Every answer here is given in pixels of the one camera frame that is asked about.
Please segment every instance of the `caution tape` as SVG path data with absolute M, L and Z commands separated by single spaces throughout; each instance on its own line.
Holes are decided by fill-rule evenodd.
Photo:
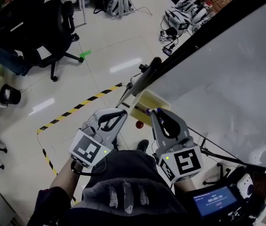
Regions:
M 89 99 L 87 99 L 87 100 L 83 101 L 82 103 L 78 104 L 77 106 L 75 106 L 73 109 L 71 109 L 71 110 L 65 112 L 65 113 L 62 114 L 60 117 L 58 117 L 58 118 L 56 118 L 55 120 L 53 120 L 52 122 L 50 122 L 50 123 L 48 123 L 47 125 L 42 126 L 41 128 L 39 128 L 37 133 L 40 134 L 42 131 L 44 131 L 44 130 L 46 130 L 47 128 L 53 126 L 54 124 L 57 124 L 59 121 L 65 119 L 67 116 L 69 116 L 69 115 L 73 114 L 74 112 L 78 111 L 78 110 L 81 109 L 84 105 L 86 105 L 86 104 L 90 103 L 91 101 L 94 101 L 94 100 L 96 100 L 96 99 L 98 99 L 98 98 L 100 98 L 100 97 L 103 97 L 103 96 L 105 96 L 106 94 L 108 94 L 108 93 L 110 93 L 110 92 L 112 92 L 112 91 L 114 91 L 114 90 L 117 90 L 117 89 L 118 89 L 119 87 L 121 87 L 121 86 L 122 86 L 122 84 L 119 83 L 119 84 L 117 84 L 117 85 L 115 85 L 115 86 L 113 86 L 113 87 L 111 87 L 111 88 L 109 88 L 109 89 L 106 89 L 106 90 L 100 92 L 99 94 L 97 94 L 97 95 L 95 95 L 95 96 L 90 97 Z
M 44 156 L 46 157 L 46 161 L 48 162 L 48 164 L 49 164 L 49 166 L 51 167 L 52 171 L 53 171 L 54 174 L 57 176 L 58 173 L 57 173 L 57 171 L 55 170 L 55 168 L 53 167 L 52 162 L 50 161 L 49 157 L 47 156 L 45 149 L 43 149 L 43 154 L 44 154 Z M 76 198 L 75 198 L 74 196 L 72 197 L 72 200 L 75 201 L 75 203 L 77 203 Z

